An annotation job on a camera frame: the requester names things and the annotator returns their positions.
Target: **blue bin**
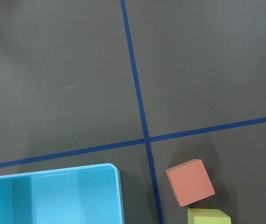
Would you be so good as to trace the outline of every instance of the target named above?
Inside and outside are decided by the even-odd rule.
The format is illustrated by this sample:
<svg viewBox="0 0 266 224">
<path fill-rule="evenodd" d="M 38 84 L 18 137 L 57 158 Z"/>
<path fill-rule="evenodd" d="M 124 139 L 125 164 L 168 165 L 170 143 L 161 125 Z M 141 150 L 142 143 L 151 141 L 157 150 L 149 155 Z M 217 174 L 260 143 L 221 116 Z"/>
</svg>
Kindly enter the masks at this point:
<svg viewBox="0 0 266 224">
<path fill-rule="evenodd" d="M 123 224 L 112 164 L 0 176 L 0 224 Z"/>
</svg>

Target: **salmon-colored cube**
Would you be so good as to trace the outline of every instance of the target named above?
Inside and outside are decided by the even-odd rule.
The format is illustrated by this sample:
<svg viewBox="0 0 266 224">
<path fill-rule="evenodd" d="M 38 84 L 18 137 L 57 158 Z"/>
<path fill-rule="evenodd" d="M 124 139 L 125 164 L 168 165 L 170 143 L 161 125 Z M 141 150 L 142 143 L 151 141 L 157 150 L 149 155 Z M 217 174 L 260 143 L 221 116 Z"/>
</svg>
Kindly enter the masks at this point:
<svg viewBox="0 0 266 224">
<path fill-rule="evenodd" d="M 181 207 L 215 194 L 202 160 L 172 167 L 166 174 Z"/>
</svg>

